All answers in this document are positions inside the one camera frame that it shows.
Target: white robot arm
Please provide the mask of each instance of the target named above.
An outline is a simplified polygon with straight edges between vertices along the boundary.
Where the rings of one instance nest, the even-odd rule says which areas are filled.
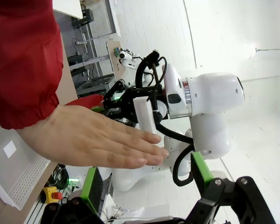
[[[190,173],[191,151],[200,152],[204,159],[218,159],[231,149],[224,112],[244,102],[244,90],[238,77],[231,73],[208,73],[182,79],[174,66],[167,64],[166,59],[159,58],[154,51],[139,65],[136,80],[141,80],[149,60],[158,63],[161,59],[167,66],[163,67],[163,74],[156,85],[141,88],[141,82],[136,82],[136,87],[125,88],[122,100],[127,105],[122,101],[119,110],[122,117],[137,121],[141,130],[155,133],[157,129],[163,133],[169,155],[159,166],[145,166],[133,171],[114,169],[112,182],[115,189],[128,190],[142,177],[165,169],[170,169],[174,182],[183,186],[191,182],[191,175],[185,181],[178,178]],[[124,83],[118,84],[114,91],[121,86]],[[113,105],[110,101],[112,94],[108,94],[108,100],[105,96],[105,109],[118,107],[116,102]],[[168,130],[160,123],[166,115],[170,119],[189,117],[191,127],[185,135]]]
[[[137,59],[141,59],[143,60],[143,57],[141,57],[138,53],[135,52],[131,52],[130,50],[126,49],[126,50],[122,50],[119,53],[119,61],[121,63],[122,66],[129,68],[129,69],[133,69],[133,70],[137,70],[138,69],[138,64],[134,65],[133,63],[137,62]],[[152,71],[149,70],[148,68],[145,69],[144,71],[146,74],[144,74],[143,78],[143,86],[148,86],[149,83],[151,83],[152,81]]]
[[[193,138],[196,152],[205,159],[218,159],[231,149],[224,111],[241,105],[244,102],[244,90],[237,76],[231,73],[208,73],[197,77],[181,79],[173,65],[168,64],[164,76],[165,94],[170,119],[189,117],[191,128],[185,136]],[[141,129],[151,131],[154,121],[149,114],[136,110]],[[189,144],[165,136],[164,146],[169,150],[169,156],[164,160],[164,166],[174,175],[174,165],[177,158]],[[190,172],[190,154],[185,155],[178,165],[178,176]]]

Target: black cable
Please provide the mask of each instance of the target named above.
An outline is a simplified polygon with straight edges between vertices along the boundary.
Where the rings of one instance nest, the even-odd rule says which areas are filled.
[[[151,83],[153,83],[153,81],[154,81],[154,76],[152,76],[152,79],[151,79],[150,83],[147,86],[150,86]]]
[[[257,51],[265,51],[265,50],[280,50],[280,48],[274,48],[274,49],[257,49]]]
[[[137,71],[136,71],[136,76],[135,76],[135,86],[136,88],[142,88],[143,87],[143,73],[145,72],[145,68],[147,66],[150,67],[152,63],[156,63],[157,60],[159,59],[160,54],[154,50],[152,53],[147,55],[143,61],[139,64]]]
[[[158,77],[158,73],[157,73],[157,68],[154,63],[151,65],[151,68],[153,69],[155,83],[157,83],[159,81],[159,77]]]
[[[150,96],[148,96],[147,101],[149,101],[154,96],[154,92],[158,89],[158,87],[160,86],[160,84],[161,84],[161,82],[164,79],[164,76],[166,74],[166,71],[167,71],[167,60],[166,60],[166,58],[165,57],[160,57],[160,59],[157,61],[157,63],[160,62],[160,60],[162,60],[162,59],[165,62],[165,67],[164,67],[163,74],[162,74],[160,80],[154,85],[154,89],[152,91],[152,94]]]
[[[194,149],[194,145],[190,144],[188,147],[186,147],[177,157],[174,166],[173,166],[173,170],[172,170],[172,178],[173,178],[173,182],[179,186],[185,186],[189,183],[191,183],[194,180],[193,174],[192,172],[189,173],[189,176],[186,180],[180,180],[178,178],[178,169],[179,169],[179,165],[181,164],[183,158],[185,158],[186,155],[188,155],[190,152],[195,151]]]
[[[190,138],[188,136],[185,136],[183,134],[179,134],[177,132],[171,131],[161,124],[157,124],[157,125],[155,125],[155,127],[159,132],[161,132],[162,134],[164,134],[164,135],[166,135],[170,138],[173,138],[173,139],[176,139],[176,140],[188,143],[188,144],[193,144],[194,143],[192,138]]]
[[[150,72],[144,72],[143,74],[154,76],[153,73],[150,73]]]
[[[57,189],[64,190],[69,185],[69,174],[65,165],[58,163],[49,179],[49,183]]]

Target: white floor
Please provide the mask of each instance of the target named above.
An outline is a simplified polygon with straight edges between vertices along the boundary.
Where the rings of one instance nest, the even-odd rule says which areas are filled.
[[[233,123],[230,124],[230,133],[233,139],[232,151],[222,161],[207,161],[210,170],[222,170],[231,180],[244,175],[251,176],[276,223],[280,223],[280,117],[273,114]],[[115,190],[113,193],[118,206],[138,209],[168,203],[170,215],[183,218],[187,217],[199,198],[194,183],[177,187],[168,170],[140,180],[127,192]],[[225,220],[232,224],[238,223],[231,208],[220,208],[216,216],[219,224],[225,223]]]

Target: wire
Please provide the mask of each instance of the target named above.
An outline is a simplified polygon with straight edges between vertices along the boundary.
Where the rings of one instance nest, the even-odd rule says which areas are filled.
[[[166,74],[166,71],[167,71],[167,60],[166,60],[166,58],[165,58],[165,57],[160,57],[160,59],[157,61],[157,63],[160,62],[160,60],[162,60],[162,59],[163,59],[164,62],[165,62],[165,67],[164,67],[163,74],[162,74],[160,80],[154,85],[154,89],[153,89],[153,91],[152,91],[152,94],[147,98],[147,101],[149,101],[149,100],[154,96],[155,91],[156,91],[157,88],[160,86],[160,84],[161,84],[161,82],[162,82],[162,80],[164,79],[164,76],[165,76],[165,74]]]
[[[194,180],[193,177],[193,173],[190,172],[189,176],[186,180],[180,180],[178,178],[178,170],[179,170],[179,166],[182,162],[182,160],[186,157],[186,155],[188,155],[190,152],[195,151],[194,148],[194,144],[189,144],[188,147],[186,147],[177,157],[174,166],[173,166],[173,170],[172,170],[172,177],[173,177],[173,182],[178,186],[178,187],[182,187],[185,186],[189,183],[191,183]]]
[[[73,46],[74,46],[76,52],[78,52],[78,50],[77,50],[77,48],[76,48],[76,46],[74,45],[74,42],[73,42],[74,39],[75,39],[75,38],[71,39],[71,43],[73,44]]]
[[[275,49],[257,49],[257,51],[265,51],[265,50],[280,50],[280,48],[275,48]]]
[[[81,41],[81,40],[79,40],[78,38],[72,38],[72,39],[71,39],[71,43],[73,44],[74,48],[76,49],[76,52],[78,52],[78,50],[77,50],[76,46],[74,45],[73,40],[78,40],[79,42],[82,42],[82,41]]]
[[[120,219],[154,219],[154,218],[161,218],[161,217],[147,217],[147,218],[144,218],[144,217],[124,217],[124,218],[112,218],[112,219],[108,219],[107,221],[105,221],[105,223],[108,223],[110,221],[114,221],[114,220],[120,220]]]
[[[108,216],[106,215],[106,213],[103,211],[103,210],[101,210],[101,209],[98,209],[98,211],[101,211],[101,212],[103,212],[104,214],[105,214],[105,216],[106,216],[106,218],[107,218],[107,220],[108,220]]]
[[[151,68],[153,69],[153,74],[154,74],[154,78],[155,78],[155,83],[157,83],[159,81],[159,77],[158,77],[158,72],[157,72],[157,68],[155,66],[154,63],[152,63]]]
[[[193,139],[188,137],[188,136],[185,136],[183,134],[179,134],[177,132],[174,132],[168,128],[166,128],[165,126],[163,126],[161,123],[155,125],[156,129],[161,132],[162,134],[170,137],[170,138],[173,138],[173,139],[176,139],[176,140],[179,140],[179,141],[182,141],[182,142],[185,142],[185,143],[188,143],[188,144],[193,144]]]
[[[151,79],[150,83],[147,86],[150,86],[151,83],[153,83],[153,81],[154,81],[154,76],[152,76],[152,79]]]
[[[117,212],[115,213],[114,217],[116,217],[117,213],[119,212],[119,210],[121,209],[121,207],[119,207],[119,209],[117,210]]]
[[[58,163],[49,179],[49,183],[59,190],[64,190],[69,185],[69,174],[65,165]]]
[[[153,73],[150,73],[150,72],[144,72],[143,74],[154,76]]]

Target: fingers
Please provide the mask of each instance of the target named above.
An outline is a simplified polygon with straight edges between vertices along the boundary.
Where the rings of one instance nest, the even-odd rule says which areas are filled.
[[[144,132],[139,129],[123,125],[117,121],[112,121],[112,128],[129,135],[137,136],[138,138],[141,138],[152,144],[157,144],[162,140],[162,138],[157,134]]]
[[[118,153],[125,156],[146,159],[146,165],[149,166],[158,166],[163,163],[163,155],[152,155],[150,153],[144,153],[137,149],[134,149],[133,147],[114,142],[110,139],[105,139],[104,143],[101,145],[101,148],[106,151]]]
[[[147,160],[125,156],[102,149],[93,150],[93,166],[110,167],[110,168],[127,168],[136,169],[146,165]]]
[[[150,144],[147,141],[139,138],[137,135],[129,135],[127,133],[114,131],[109,135],[109,139],[127,146],[128,148],[136,149],[140,152],[162,156],[163,158],[168,156],[168,151],[164,148],[160,148],[156,145]]]

